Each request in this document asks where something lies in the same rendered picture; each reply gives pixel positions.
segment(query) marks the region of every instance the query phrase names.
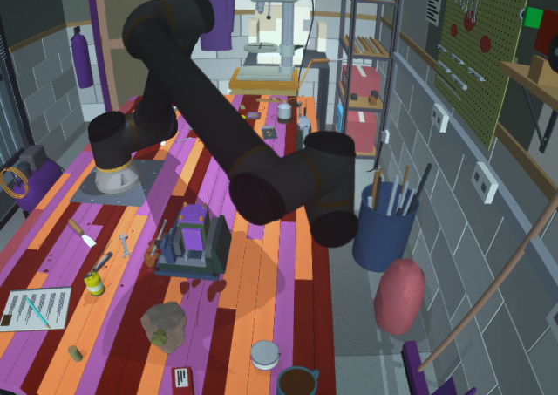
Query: coffee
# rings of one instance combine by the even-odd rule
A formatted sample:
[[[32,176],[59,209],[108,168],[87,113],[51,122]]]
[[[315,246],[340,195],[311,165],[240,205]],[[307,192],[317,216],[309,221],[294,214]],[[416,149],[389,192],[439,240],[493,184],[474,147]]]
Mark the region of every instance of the coffee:
[[[286,371],[279,381],[279,387],[285,395],[310,395],[315,386],[314,376],[303,369]]]

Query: blue bin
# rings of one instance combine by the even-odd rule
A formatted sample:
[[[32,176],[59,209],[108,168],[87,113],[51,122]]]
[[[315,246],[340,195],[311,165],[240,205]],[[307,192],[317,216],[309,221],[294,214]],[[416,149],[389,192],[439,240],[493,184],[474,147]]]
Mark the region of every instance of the blue bin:
[[[394,260],[403,258],[412,223],[419,210],[417,202],[415,209],[405,216],[387,216],[385,213],[390,203],[392,187],[393,183],[382,182],[378,211],[371,209],[367,204],[368,196],[372,192],[372,184],[364,188],[358,213],[358,233],[352,244],[352,256],[355,262],[363,269],[378,273],[386,271]],[[394,209],[391,211],[393,214],[400,193],[401,185],[398,185]],[[411,199],[411,190],[407,190],[403,208],[409,199]]]

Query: green pegboard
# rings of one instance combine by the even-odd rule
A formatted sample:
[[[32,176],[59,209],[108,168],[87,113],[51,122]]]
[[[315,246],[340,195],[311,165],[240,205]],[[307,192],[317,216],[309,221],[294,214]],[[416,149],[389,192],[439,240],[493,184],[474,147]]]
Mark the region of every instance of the green pegboard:
[[[469,0],[465,10],[461,8],[460,1],[446,0],[440,45],[447,52],[439,49],[438,60],[451,73],[446,73],[438,65],[434,86],[489,149],[509,80],[500,71],[500,61],[514,60],[521,32],[520,10],[526,6],[527,0],[479,0],[476,22],[471,31],[467,31],[464,20],[467,12],[474,10],[476,0]],[[452,35],[452,27],[453,33],[457,28],[457,36]],[[490,39],[491,48],[483,53],[480,44],[485,37]],[[452,54],[464,64],[452,58]],[[468,68],[472,68],[485,81],[475,78]],[[452,75],[464,83],[467,89],[462,90]]]

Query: red punching bag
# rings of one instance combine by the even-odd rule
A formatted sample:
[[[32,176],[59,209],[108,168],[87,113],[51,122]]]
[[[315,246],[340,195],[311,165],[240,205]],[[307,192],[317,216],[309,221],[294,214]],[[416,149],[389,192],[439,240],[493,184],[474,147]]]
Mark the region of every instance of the red punching bag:
[[[79,88],[89,88],[93,86],[93,72],[91,60],[89,58],[89,47],[87,39],[79,33],[79,26],[73,28],[74,35],[71,38],[71,54],[73,64],[76,68]]]
[[[413,260],[392,262],[380,279],[374,299],[378,326],[396,336],[406,333],[419,314],[425,286],[425,274]]]

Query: mug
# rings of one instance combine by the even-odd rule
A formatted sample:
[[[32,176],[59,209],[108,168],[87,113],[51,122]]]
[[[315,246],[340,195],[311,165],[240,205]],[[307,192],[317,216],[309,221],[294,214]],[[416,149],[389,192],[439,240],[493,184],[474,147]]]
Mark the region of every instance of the mug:
[[[318,369],[288,367],[277,377],[277,395],[316,395]]]

